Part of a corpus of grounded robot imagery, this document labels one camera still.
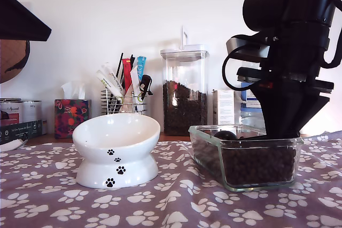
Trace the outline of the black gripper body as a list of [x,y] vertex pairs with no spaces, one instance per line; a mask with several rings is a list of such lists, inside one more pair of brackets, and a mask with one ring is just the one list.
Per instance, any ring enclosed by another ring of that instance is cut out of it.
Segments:
[[[249,83],[277,79],[311,82],[317,80],[325,65],[324,50],[270,50],[266,57],[255,51],[240,50],[237,57],[256,64],[255,68],[240,67],[237,71],[238,80]],[[329,82],[329,92],[333,89],[334,84]]]

